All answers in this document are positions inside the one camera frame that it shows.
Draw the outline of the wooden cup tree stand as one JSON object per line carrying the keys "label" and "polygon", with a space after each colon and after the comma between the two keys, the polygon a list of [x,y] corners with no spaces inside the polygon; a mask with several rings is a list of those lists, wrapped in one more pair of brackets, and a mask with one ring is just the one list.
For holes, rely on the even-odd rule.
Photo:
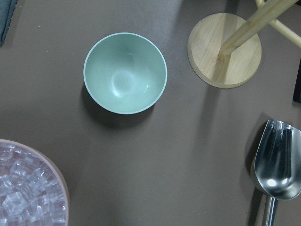
{"label": "wooden cup tree stand", "polygon": [[261,62],[258,32],[271,25],[298,47],[301,38],[277,18],[295,0],[258,0],[257,10],[248,19],[217,13],[200,20],[192,29],[187,45],[194,72],[206,83],[223,89],[249,81]]}

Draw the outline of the steel ice scoop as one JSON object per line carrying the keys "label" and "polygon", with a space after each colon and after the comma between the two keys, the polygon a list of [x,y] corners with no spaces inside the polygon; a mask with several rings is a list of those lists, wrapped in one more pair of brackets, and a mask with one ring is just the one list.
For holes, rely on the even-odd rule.
{"label": "steel ice scoop", "polygon": [[301,192],[301,132],[285,122],[269,119],[251,166],[251,177],[266,195],[264,226],[273,226],[279,200]]}

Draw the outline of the mint green bowl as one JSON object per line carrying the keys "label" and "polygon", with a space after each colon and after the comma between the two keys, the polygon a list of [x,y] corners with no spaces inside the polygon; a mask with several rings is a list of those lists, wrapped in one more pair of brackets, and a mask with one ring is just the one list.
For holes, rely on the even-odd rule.
{"label": "mint green bowl", "polygon": [[167,84],[167,65],[149,39],[120,32],[99,40],[88,52],[83,79],[87,92],[102,108],[118,114],[152,107]]}

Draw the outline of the black tray edge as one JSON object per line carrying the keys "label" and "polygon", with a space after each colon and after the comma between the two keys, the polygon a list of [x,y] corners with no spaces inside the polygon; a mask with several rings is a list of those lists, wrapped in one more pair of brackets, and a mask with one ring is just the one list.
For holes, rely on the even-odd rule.
{"label": "black tray edge", "polygon": [[298,70],[294,93],[293,93],[293,101],[297,103],[301,102],[301,69]]}

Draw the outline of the grey folded cloth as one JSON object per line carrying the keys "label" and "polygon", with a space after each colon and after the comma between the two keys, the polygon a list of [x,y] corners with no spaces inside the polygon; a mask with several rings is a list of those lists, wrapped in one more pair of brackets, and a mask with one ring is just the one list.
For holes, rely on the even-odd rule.
{"label": "grey folded cloth", "polygon": [[6,35],[16,7],[16,0],[0,0],[0,45],[5,42]]}

